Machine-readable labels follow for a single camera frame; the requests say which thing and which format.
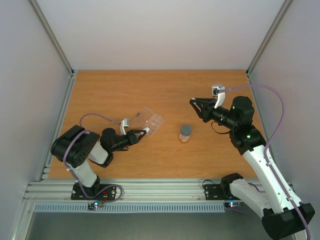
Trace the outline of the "clear plastic pill organizer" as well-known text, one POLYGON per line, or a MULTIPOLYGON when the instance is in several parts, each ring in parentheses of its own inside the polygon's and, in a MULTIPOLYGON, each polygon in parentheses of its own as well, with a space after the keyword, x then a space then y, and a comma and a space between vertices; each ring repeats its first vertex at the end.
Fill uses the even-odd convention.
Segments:
POLYGON ((148 128, 147 135, 153 136, 163 122, 164 118, 161 115, 154 113, 145 106, 131 120, 131 126, 133 129, 140 130, 148 128))

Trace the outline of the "orange pill bottle grey cap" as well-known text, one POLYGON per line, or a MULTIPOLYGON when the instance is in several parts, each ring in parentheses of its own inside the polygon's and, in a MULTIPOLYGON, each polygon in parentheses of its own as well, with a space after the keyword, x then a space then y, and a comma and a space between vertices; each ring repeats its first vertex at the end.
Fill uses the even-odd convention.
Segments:
POLYGON ((180 128, 179 140, 180 140, 182 143, 188 142, 189 139, 190 139, 191 133, 192 133, 192 128, 191 128, 189 125, 187 125, 187 124, 183 125, 183 126, 180 128))

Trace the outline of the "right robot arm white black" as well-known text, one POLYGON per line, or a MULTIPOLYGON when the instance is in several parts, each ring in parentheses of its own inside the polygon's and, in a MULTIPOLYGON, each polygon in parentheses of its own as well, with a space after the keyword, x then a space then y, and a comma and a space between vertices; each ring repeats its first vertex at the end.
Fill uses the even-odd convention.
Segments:
POLYGON ((252 167, 265 191, 260 193, 238 173, 232 173, 221 179, 221 194, 236 197, 250 207, 273 240, 306 231, 315 210, 302 202, 280 173, 264 137, 253 125, 252 101, 237 96, 230 109, 215 98, 192 98, 189 103, 203 122, 214 121, 229 130, 232 145, 252 167))

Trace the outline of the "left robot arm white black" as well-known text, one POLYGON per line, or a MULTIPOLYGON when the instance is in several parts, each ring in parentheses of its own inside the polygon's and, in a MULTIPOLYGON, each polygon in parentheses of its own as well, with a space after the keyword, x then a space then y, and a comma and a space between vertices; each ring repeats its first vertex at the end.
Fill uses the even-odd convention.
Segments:
POLYGON ((106 128, 102 135, 74 125, 57 138, 50 153, 62 162, 75 179, 72 187, 72 200, 100 200, 114 202, 119 186, 102 184, 93 172, 89 162, 102 168, 110 165, 114 152, 126 151, 137 144, 150 129, 133 129, 118 135, 113 128, 106 128))

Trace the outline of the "left small circuit board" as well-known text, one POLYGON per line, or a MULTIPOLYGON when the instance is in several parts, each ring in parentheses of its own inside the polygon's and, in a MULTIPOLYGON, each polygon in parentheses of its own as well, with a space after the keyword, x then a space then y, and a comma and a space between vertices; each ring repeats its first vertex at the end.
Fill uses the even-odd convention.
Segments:
POLYGON ((102 208, 103 206, 104 206, 104 203, 103 203, 103 202, 101 202, 101 201, 95 201, 95 202, 89 203, 89 204, 87 205, 87 209, 88 209, 89 211, 93 211, 93 210, 102 208))

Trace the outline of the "small circuit board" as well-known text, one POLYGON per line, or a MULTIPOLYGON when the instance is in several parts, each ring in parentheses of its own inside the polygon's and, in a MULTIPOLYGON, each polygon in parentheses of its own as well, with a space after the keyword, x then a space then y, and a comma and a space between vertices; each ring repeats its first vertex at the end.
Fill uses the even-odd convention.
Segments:
POLYGON ((104 203, 103 203, 103 202, 101 202, 101 201, 95 201, 95 202, 89 203, 89 204, 87 205, 87 209, 88 209, 89 211, 93 211, 93 210, 102 208, 103 206, 104 206, 104 203))
POLYGON ((234 208, 239 208, 244 204, 243 201, 227 201, 224 203, 224 206, 227 209, 234 209, 234 208))

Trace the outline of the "right small circuit board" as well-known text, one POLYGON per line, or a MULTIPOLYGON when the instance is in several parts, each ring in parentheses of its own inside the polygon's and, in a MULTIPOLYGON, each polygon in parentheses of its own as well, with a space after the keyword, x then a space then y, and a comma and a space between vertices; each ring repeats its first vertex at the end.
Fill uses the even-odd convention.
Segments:
POLYGON ((227 209, 234 209, 234 208, 239 208, 244 204, 243 201, 227 201, 224 203, 224 206, 227 209))

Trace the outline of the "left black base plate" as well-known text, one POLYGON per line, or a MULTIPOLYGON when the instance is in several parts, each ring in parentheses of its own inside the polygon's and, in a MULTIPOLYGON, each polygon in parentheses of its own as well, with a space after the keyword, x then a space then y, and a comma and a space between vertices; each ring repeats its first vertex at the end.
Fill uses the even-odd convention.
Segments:
POLYGON ((117 188, 115 184, 96 183, 92 187, 86 187, 76 182, 72 187, 70 199, 74 201, 114 201, 116 199, 117 188))

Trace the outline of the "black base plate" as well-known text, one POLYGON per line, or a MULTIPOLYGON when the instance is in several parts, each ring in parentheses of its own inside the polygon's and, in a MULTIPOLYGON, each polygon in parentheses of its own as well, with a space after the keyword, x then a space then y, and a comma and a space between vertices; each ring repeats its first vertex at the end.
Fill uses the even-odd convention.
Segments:
POLYGON ((114 201, 116 199, 117 188, 115 184, 96 183, 92 187, 86 187, 76 182, 72 187, 70 199, 74 201, 114 201))
POLYGON ((240 199, 224 193, 219 184, 204 184, 204 196, 206 201, 239 201, 240 199))

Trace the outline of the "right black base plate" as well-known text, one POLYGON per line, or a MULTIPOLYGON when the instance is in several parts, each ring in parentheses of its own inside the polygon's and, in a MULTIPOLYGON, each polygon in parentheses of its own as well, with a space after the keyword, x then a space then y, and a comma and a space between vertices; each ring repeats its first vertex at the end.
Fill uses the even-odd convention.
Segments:
POLYGON ((206 201, 239 201, 240 199, 224 193, 219 184, 204 184, 204 196, 206 201))

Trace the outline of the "aluminium front frame rail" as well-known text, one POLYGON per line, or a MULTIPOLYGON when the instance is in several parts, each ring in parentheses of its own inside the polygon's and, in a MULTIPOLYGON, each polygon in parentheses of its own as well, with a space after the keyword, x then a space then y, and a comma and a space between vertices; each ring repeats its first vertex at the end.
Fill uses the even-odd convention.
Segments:
MULTIPOLYGON (((123 187, 120 203, 193 203, 205 202, 201 178, 103 178, 103 184, 123 187)), ((23 200, 70 202, 74 180, 48 178, 29 182, 23 200)))

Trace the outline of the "right aluminium corner post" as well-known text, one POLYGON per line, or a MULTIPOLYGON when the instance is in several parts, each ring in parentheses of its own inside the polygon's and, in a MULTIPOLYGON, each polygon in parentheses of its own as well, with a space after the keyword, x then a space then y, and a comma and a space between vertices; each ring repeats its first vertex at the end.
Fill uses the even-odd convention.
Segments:
POLYGON ((281 24, 283 18, 285 17, 287 11, 289 10, 290 6, 292 5, 293 0, 284 0, 281 4, 277 14, 275 15, 275 18, 273 19, 270 27, 268 28, 261 44, 259 45, 252 61, 250 62, 247 70, 246 70, 246 76, 249 78, 251 75, 251 72, 257 65, 259 59, 261 58, 262 54, 264 53, 265 49, 267 48, 269 42, 271 41, 272 37, 276 33, 277 28, 281 24))

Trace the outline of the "aluminium corner post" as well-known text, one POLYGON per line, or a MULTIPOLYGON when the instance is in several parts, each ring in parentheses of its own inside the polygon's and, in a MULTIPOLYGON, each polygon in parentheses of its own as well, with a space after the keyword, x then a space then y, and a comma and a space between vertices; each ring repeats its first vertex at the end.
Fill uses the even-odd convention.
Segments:
POLYGON ((30 3, 32 9, 35 11, 35 14, 37 16, 37 18, 39 19, 41 25, 43 26, 46 34, 49 37, 49 40, 51 41, 51 43, 53 44, 55 50, 57 51, 59 57, 61 58, 65 68, 67 69, 68 73, 70 74, 70 76, 72 76, 74 74, 74 69, 72 68, 69 60, 67 59, 61 45, 59 44, 49 22, 47 21, 39 3, 37 0, 28 0, 28 2, 30 3))
POLYGON ((268 28, 261 44, 259 45, 252 61, 250 62, 247 70, 246 70, 246 76, 249 78, 251 75, 251 72, 257 65, 259 59, 261 58, 262 54, 264 53, 265 49, 267 48, 269 42, 271 41, 272 37, 276 33, 277 28, 281 24, 283 18, 285 17, 287 11, 289 10, 290 6, 292 5, 293 0, 284 0, 281 4, 277 14, 275 15, 275 18, 273 19, 270 27, 268 28))

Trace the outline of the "left aluminium corner post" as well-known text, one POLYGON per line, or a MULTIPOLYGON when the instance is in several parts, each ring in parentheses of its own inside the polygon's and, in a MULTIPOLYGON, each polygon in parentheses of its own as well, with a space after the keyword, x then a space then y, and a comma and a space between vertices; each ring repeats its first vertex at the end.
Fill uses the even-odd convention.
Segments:
POLYGON ((47 21, 39 3, 37 0, 28 0, 28 2, 30 3, 32 9, 35 11, 35 14, 37 16, 37 18, 39 19, 41 25, 43 26, 46 34, 49 37, 49 40, 51 41, 51 43, 53 44, 55 50, 57 51, 59 57, 61 58, 65 68, 67 69, 68 73, 70 74, 70 76, 72 76, 74 74, 74 69, 72 68, 69 60, 67 59, 61 45, 59 44, 49 22, 47 21))

